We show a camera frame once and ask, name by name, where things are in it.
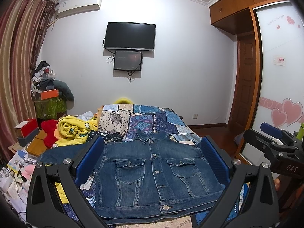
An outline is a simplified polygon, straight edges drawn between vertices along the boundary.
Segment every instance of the frosted glass door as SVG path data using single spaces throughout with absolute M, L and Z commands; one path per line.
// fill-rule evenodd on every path
M 304 27 L 290 3 L 257 11 L 262 39 L 263 73 L 253 129 L 269 123 L 291 133 L 304 122 Z M 269 162 L 246 144 L 242 155 L 254 165 Z

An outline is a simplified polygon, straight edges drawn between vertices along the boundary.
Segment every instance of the hand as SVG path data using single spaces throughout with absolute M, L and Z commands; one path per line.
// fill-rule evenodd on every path
M 281 186 L 281 181 L 280 181 L 279 177 L 277 177 L 274 180 L 274 182 L 275 182 L 275 188 L 276 188 L 275 190 L 278 191 L 280 189 L 280 186 Z

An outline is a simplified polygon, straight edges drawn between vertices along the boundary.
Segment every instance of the baseboard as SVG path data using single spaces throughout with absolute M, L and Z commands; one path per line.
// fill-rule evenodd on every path
M 227 128 L 226 123 L 213 123 L 213 124 L 202 124 L 202 125 L 188 125 L 191 129 L 199 129 L 199 128 L 217 128 L 217 127 L 225 127 Z

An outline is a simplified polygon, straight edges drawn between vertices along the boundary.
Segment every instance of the denim jacket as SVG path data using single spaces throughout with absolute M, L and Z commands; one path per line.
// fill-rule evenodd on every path
M 164 131 L 145 134 L 137 130 L 137 137 L 105 144 L 94 167 L 95 211 L 107 224 L 177 218 L 215 204 L 224 186 L 200 145 L 174 142 Z M 83 144 L 54 148 L 40 160 L 60 164 L 83 148 Z

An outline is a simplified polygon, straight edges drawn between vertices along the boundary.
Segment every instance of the monitor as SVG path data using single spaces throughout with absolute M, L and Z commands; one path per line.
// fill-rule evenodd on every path
M 114 70 L 141 71 L 142 51 L 116 50 Z
M 104 48 L 154 51 L 155 32 L 155 24 L 109 22 Z

